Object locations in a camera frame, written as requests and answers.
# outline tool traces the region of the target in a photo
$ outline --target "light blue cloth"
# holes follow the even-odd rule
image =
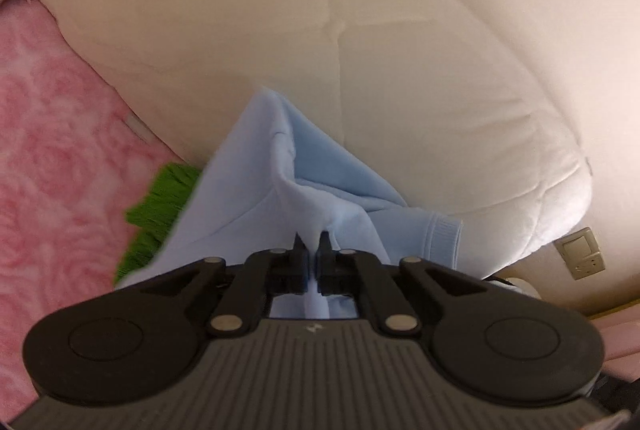
[[[241,264],[255,251],[290,248],[296,233],[315,253],[325,230],[334,249],[370,251],[384,264],[416,255],[455,268],[460,228],[456,220],[409,208],[284,97],[263,89],[204,169],[164,247],[120,287],[204,257]],[[277,298],[271,311],[272,317],[353,315],[350,302],[319,296],[313,278],[307,295]]]

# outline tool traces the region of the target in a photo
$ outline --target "pink rose blanket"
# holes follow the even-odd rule
[[[110,290],[134,232],[123,211],[175,159],[129,114],[37,0],[0,5],[0,420],[35,398],[27,331]]]

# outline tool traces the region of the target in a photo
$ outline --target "ridged gray surface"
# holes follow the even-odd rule
[[[443,380],[414,342],[367,321],[264,320],[213,341],[157,396],[110,408],[44,397],[15,430],[576,430],[602,412],[585,400],[495,406]]]

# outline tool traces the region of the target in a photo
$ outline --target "green fringe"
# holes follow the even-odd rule
[[[140,230],[118,264],[114,284],[151,262],[187,204],[199,176],[200,170],[194,166],[169,163],[160,169],[146,197],[127,210],[127,222]]]

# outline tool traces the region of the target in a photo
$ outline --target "white pillow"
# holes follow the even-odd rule
[[[267,80],[412,205],[465,222],[484,276],[566,233],[591,178],[523,64],[458,0],[43,0],[70,45],[204,163]]]

